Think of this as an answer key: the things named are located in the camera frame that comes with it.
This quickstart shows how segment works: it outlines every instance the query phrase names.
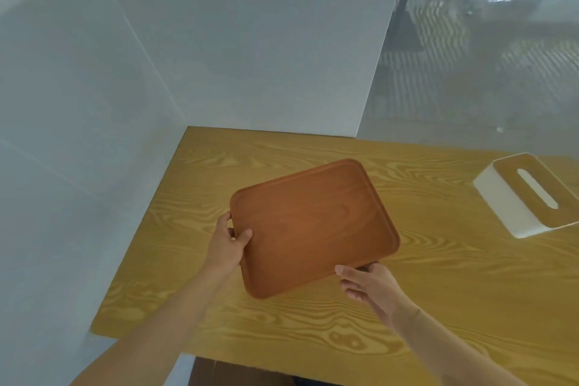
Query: wooden table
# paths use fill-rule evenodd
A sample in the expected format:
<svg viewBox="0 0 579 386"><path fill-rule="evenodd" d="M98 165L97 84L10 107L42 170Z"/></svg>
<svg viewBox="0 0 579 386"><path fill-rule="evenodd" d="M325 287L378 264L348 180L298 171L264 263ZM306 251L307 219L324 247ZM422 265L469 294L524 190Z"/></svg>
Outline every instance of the wooden table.
<svg viewBox="0 0 579 386"><path fill-rule="evenodd" d="M400 231L386 263L416 303L529 384L579 382L579 229L509 235L473 186L497 151L190 127L134 236L92 331L122 337L203 261L239 188L342 158L364 164ZM542 160L575 193L579 166ZM237 272L187 352L351 386L437 384L337 278L273 299Z"/></svg>

